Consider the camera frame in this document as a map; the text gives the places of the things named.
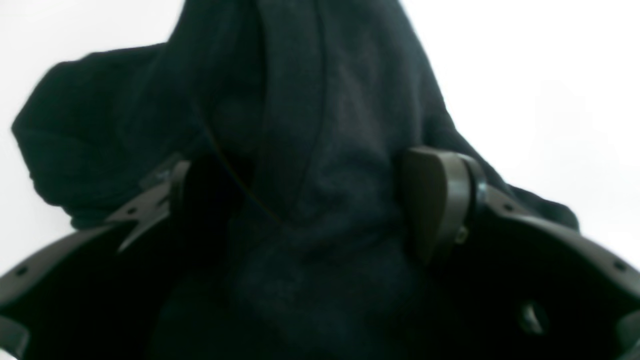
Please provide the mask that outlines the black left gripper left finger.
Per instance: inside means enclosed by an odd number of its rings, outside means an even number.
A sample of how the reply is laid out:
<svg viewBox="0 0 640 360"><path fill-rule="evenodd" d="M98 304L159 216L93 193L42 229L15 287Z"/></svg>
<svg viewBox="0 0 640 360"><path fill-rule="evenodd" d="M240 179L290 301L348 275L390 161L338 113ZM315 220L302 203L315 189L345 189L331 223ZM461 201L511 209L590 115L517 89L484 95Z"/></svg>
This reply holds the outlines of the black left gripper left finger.
<svg viewBox="0 0 640 360"><path fill-rule="evenodd" d="M142 360L185 248L191 164L103 223L30 255L1 278L1 351L16 360Z"/></svg>

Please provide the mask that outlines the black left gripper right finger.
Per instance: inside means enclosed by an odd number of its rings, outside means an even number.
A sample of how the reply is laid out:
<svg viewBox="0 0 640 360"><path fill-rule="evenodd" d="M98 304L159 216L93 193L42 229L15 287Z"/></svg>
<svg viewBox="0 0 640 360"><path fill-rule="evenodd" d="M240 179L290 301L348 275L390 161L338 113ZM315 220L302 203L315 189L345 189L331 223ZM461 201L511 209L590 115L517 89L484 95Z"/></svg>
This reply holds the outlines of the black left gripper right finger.
<svg viewBox="0 0 640 360"><path fill-rule="evenodd" d="M466 360L637 360L639 272L427 146L400 167L411 251L448 294Z"/></svg>

